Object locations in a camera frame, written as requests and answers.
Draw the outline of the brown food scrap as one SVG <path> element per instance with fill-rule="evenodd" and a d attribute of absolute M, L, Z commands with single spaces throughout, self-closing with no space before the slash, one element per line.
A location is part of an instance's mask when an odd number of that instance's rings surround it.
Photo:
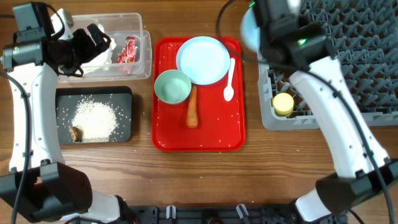
<path fill-rule="evenodd" d="M 82 141 L 83 134 L 82 134 L 80 129 L 78 129 L 77 127 L 72 126 L 72 127 L 69 128 L 69 131 L 70 131 L 71 139 L 74 142 L 81 142 Z"/>

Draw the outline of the green bowl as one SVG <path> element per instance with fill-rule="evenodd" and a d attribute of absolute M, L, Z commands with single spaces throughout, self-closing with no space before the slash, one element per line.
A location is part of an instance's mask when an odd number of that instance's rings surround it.
<path fill-rule="evenodd" d="M 159 100 L 170 105 L 183 102 L 192 89 L 189 77 L 180 70 L 162 72 L 154 83 L 154 91 Z"/>

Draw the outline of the light blue plate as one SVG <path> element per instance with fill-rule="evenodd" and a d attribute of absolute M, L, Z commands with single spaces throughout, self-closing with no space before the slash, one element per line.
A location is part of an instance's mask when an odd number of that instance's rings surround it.
<path fill-rule="evenodd" d="M 231 65 L 226 47 L 219 40 L 207 36 L 193 37 L 184 42 L 175 61 L 177 68 L 197 85 L 220 81 Z"/>

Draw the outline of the orange carrot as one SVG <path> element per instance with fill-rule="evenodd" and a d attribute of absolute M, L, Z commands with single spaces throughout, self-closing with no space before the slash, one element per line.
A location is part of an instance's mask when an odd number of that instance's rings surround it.
<path fill-rule="evenodd" d="M 186 124 L 189 128 L 195 128 L 198 126 L 198 115 L 197 115 L 197 87 L 192 86 L 190 93 L 190 99 L 188 102 L 187 119 Z"/>

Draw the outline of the blue bowl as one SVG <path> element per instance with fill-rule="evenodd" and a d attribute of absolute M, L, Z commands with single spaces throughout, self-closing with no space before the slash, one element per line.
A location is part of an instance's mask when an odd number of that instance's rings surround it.
<path fill-rule="evenodd" d="M 257 26 L 252 8 L 248 9 L 242 18 L 240 34 L 245 46 L 250 51 L 258 53 L 260 48 L 260 28 Z"/>

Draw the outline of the yellow cup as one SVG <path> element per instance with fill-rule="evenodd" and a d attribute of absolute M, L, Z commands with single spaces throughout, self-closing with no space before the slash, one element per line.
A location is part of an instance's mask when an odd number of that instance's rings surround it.
<path fill-rule="evenodd" d="M 281 117 L 288 117 L 294 109 L 294 99 L 288 93 L 279 93 L 271 101 L 275 114 Z"/>

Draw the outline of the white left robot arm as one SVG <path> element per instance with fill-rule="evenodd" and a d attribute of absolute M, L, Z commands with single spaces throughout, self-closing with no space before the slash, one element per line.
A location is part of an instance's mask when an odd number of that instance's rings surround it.
<path fill-rule="evenodd" d="M 12 218 L 31 223 L 138 223 L 118 195 L 91 188 L 87 175 L 66 165 L 57 134 L 58 76 L 81 77 L 82 64 L 106 51 L 110 38 L 90 24 L 64 39 L 53 28 L 54 9 L 44 2 L 15 6 L 18 30 L 5 46 L 1 76 L 9 80 L 14 106 L 14 146 L 9 173 L 1 177 L 1 198 Z"/>

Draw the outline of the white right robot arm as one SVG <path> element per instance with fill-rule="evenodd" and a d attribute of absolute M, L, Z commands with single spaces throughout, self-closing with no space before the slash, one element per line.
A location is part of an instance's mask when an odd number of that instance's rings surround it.
<path fill-rule="evenodd" d="M 341 71 L 330 38 L 300 14 L 299 1 L 254 1 L 256 51 L 262 62 L 291 70 L 290 83 L 314 114 L 331 151 L 335 172 L 295 201 L 303 222 L 338 215 L 383 194 L 397 182 L 397 161 L 378 143 L 363 119 Z"/>

